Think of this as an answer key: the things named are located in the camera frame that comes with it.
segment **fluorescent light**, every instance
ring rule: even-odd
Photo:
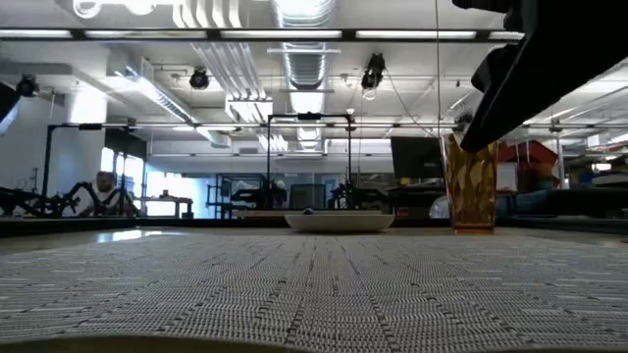
[[[523,39],[524,33],[519,32],[508,32],[508,31],[494,31],[489,34],[489,39],[495,40],[521,40]]]
[[[72,34],[66,29],[0,29],[0,38],[72,38]]]
[[[194,126],[175,126],[174,131],[194,131]]]
[[[255,39],[255,38],[312,38],[334,39],[341,38],[341,30],[312,30],[312,29],[276,29],[276,30],[221,30],[226,39]]]
[[[475,30],[358,30],[362,39],[473,39]]]
[[[237,127],[235,126],[201,126],[196,129],[203,129],[206,131],[235,131]]]
[[[323,157],[323,153],[285,153],[284,157]]]
[[[205,38],[201,30],[86,30],[85,35],[96,39],[135,39],[135,38]]]
[[[591,165],[591,169],[594,171],[610,171],[610,169],[612,168],[612,165],[610,163],[596,163]]]

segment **ceiling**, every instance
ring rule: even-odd
[[[274,27],[271,3],[259,0],[240,0],[240,18],[244,26]],[[337,27],[360,28],[435,28],[437,27],[436,1],[432,0],[338,0],[336,10]],[[476,10],[464,11],[454,7],[450,0],[438,0],[438,22],[442,28],[500,28],[502,16]],[[158,6],[150,15],[138,17],[124,6],[105,6],[94,19],[83,20],[72,10],[72,0],[2,0],[0,1],[0,26],[85,26],[85,27],[176,27],[172,21],[172,8]],[[42,46],[46,55],[41,55]],[[287,85],[284,78],[282,56],[269,54],[269,48],[278,48],[278,43],[250,43],[255,69],[260,75],[264,89],[274,101],[274,112],[290,112]],[[433,123],[439,111],[443,114],[455,102],[475,89],[470,78],[493,44],[401,44],[401,43],[338,43],[332,48],[339,54],[331,59],[329,87],[325,111],[343,113],[351,108],[359,122]],[[119,122],[134,118],[138,122],[178,122],[158,105],[137,92],[128,91],[124,80],[99,72],[98,65],[106,61],[107,49],[122,49],[133,55],[146,58],[155,69],[154,79],[166,87],[171,94],[189,106],[202,122],[228,122],[224,113],[225,92],[212,81],[203,91],[192,90],[187,81],[193,69],[202,62],[187,43],[136,43],[125,45],[98,45],[94,43],[0,43],[0,59],[20,63],[69,64],[97,78],[108,87],[110,100],[109,121]],[[365,62],[371,53],[382,52],[386,58],[390,76],[386,75],[377,90],[376,99],[362,99],[359,82]],[[60,92],[72,93],[71,83],[51,80],[50,84]],[[564,97],[553,107],[539,114],[531,122],[547,123],[552,116],[569,109],[588,104],[606,94],[628,85],[628,68],[620,67],[607,76],[581,87]],[[613,100],[600,109],[569,119],[570,123],[628,123],[628,101],[626,92],[618,92]],[[235,139],[257,140],[255,130],[241,131]],[[295,140],[293,130],[282,130],[287,140]],[[343,129],[326,129],[325,137],[346,137]],[[387,128],[365,128],[353,136],[382,138],[389,135],[422,135],[421,128],[388,130]],[[598,130],[565,131],[569,143],[600,133]],[[625,133],[611,131],[608,133]],[[146,129],[139,133],[153,140],[203,140],[190,132]],[[535,130],[534,136],[550,138],[552,134]]]

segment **cable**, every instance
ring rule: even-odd
[[[361,105],[360,105],[360,124],[364,123],[364,99],[360,100]],[[361,171],[360,171],[360,164],[362,162],[362,131],[363,128],[360,128],[360,141],[358,142],[358,148],[357,148],[357,187],[360,187],[360,178],[361,178]]]
[[[401,96],[399,95],[399,92],[396,90],[396,87],[394,86],[393,77],[391,76],[391,73],[389,72],[388,69],[386,69],[386,75],[389,77],[389,80],[391,81],[391,86],[392,86],[392,90],[394,91],[394,95],[396,95],[396,98],[399,100],[399,103],[401,103],[401,106],[403,107],[403,110],[405,111],[405,114],[407,114],[408,117],[410,117],[410,119],[412,119],[414,124],[416,124],[417,126],[421,127],[421,129],[424,130],[427,134],[429,134],[432,137],[435,137],[434,134],[431,131],[429,131],[428,129],[422,127],[421,124],[419,122],[417,122],[416,119],[414,119],[412,114],[410,114],[410,111],[406,107],[405,103],[403,103],[403,99],[401,99]]]
[[[439,114],[437,115],[437,134],[441,139],[441,27],[439,24],[439,0],[434,0],[436,10],[436,85],[439,99]]]

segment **track light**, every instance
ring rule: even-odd
[[[371,59],[369,60],[364,76],[362,77],[362,88],[364,90],[377,88],[384,78],[382,73],[385,69],[386,62],[384,61],[384,54],[371,54]]]
[[[209,76],[207,75],[207,70],[205,68],[194,69],[194,74],[189,79],[189,85],[192,86],[193,89],[198,90],[209,87]]]
[[[35,75],[22,75],[16,91],[23,97],[32,98],[39,95],[39,84]]]

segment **black object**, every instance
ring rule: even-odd
[[[290,187],[288,207],[291,210],[303,208],[324,209],[327,205],[325,184],[293,184]]]
[[[193,89],[198,90],[209,87],[209,76],[207,75],[207,70],[205,68],[194,69],[194,74],[189,79],[189,85]]]
[[[351,182],[351,132],[353,128],[353,118],[350,114],[318,114],[308,112],[306,114],[274,114],[268,116],[268,122],[266,123],[267,143],[266,146],[266,179],[271,180],[271,123],[274,118],[298,118],[306,121],[320,121],[325,118],[345,118],[347,124],[347,138],[348,138],[348,166],[346,174],[346,182]]]
[[[441,145],[434,137],[392,137],[394,177],[445,177]]]
[[[18,117],[20,98],[18,92],[0,82],[0,136],[7,132],[9,126]]]
[[[453,4],[507,13],[504,27],[525,33],[518,44],[492,51],[472,78],[485,95],[460,144],[469,152],[506,135],[628,56],[621,2]]]
[[[232,202],[246,202],[255,204],[256,210],[270,210],[275,203],[286,202],[288,194],[274,183],[269,186],[266,182],[262,187],[250,190],[238,190],[232,195]]]
[[[105,147],[116,153],[124,153],[127,146],[130,155],[146,160],[147,143],[141,138],[127,133],[120,128],[109,128],[105,131]]]
[[[383,72],[385,69],[386,61],[384,60],[384,54],[371,54],[371,59],[369,59],[366,71],[362,77],[362,89],[370,90],[377,88],[384,78]]]
[[[39,95],[39,84],[35,75],[22,75],[16,91],[23,97],[33,98]]]
[[[232,195],[232,182],[224,177],[220,185],[220,195],[222,197],[230,197]]]
[[[22,208],[27,214],[39,218],[61,218],[66,208],[70,207],[74,213],[77,212],[76,206],[80,199],[75,197],[77,192],[84,188],[94,204],[94,216],[107,216],[109,214],[108,207],[116,195],[121,193],[120,189],[114,190],[107,199],[102,202],[98,199],[96,192],[90,182],[77,182],[75,186],[63,196],[55,195],[46,197],[34,192],[26,192],[19,189],[8,189],[0,187],[0,208],[2,208],[5,216],[11,216],[17,207]],[[132,204],[132,200],[128,194],[120,197],[119,202],[126,200]]]

